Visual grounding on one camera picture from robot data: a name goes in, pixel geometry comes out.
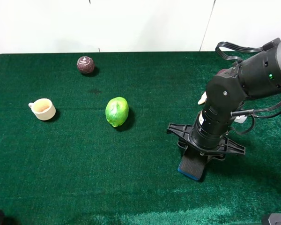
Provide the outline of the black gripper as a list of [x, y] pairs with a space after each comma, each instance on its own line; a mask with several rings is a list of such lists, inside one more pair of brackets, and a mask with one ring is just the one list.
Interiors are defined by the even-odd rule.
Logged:
[[212, 160], [223, 161], [226, 154], [245, 154], [245, 147], [227, 138], [225, 135], [207, 133], [198, 123], [195, 125], [169, 124], [167, 133], [179, 137], [177, 145], [184, 154], [188, 146], [207, 155], [206, 164]]

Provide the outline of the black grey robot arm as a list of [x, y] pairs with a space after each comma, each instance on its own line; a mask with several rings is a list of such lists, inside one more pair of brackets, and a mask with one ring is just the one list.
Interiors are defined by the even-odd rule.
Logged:
[[237, 116], [256, 113], [244, 110], [244, 102], [281, 93], [281, 40], [253, 52], [246, 60], [232, 57], [233, 66], [208, 82], [204, 107], [193, 125], [169, 124], [168, 133], [177, 135], [184, 149], [183, 165], [204, 166], [213, 158], [245, 153], [244, 146], [227, 137]]

